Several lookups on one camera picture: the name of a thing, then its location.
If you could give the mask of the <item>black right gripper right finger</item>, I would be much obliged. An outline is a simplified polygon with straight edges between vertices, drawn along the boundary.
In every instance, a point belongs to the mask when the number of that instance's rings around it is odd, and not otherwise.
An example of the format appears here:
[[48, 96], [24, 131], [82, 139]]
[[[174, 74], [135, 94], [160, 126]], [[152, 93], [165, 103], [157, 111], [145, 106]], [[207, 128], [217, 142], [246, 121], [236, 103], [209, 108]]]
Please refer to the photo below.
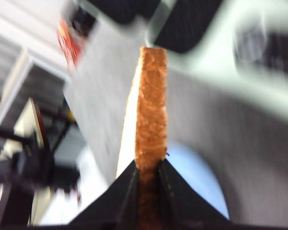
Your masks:
[[226, 219], [192, 190], [168, 160], [158, 166], [160, 219], [164, 230], [285, 230], [285, 227], [237, 224]]

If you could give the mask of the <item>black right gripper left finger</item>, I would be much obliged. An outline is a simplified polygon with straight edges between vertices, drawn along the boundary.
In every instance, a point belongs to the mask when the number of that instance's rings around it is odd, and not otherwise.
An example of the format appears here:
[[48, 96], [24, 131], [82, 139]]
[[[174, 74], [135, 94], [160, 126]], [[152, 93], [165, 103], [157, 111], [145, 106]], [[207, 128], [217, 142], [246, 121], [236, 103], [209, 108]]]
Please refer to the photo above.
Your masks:
[[137, 229], [138, 170], [135, 162], [97, 200], [66, 225], [27, 227], [27, 230]]

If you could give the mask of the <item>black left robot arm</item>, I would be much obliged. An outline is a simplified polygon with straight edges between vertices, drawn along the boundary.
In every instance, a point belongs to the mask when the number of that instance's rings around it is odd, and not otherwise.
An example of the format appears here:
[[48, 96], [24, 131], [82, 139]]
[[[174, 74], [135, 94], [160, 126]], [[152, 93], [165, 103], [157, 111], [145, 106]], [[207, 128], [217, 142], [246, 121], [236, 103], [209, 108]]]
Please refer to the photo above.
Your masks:
[[70, 192], [76, 188], [80, 173], [76, 167], [58, 165], [49, 146], [41, 146], [37, 134], [25, 138], [0, 129], [0, 138], [21, 143], [22, 150], [0, 161], [0, 228], [27, 225], [35, 190], [50, 187]]

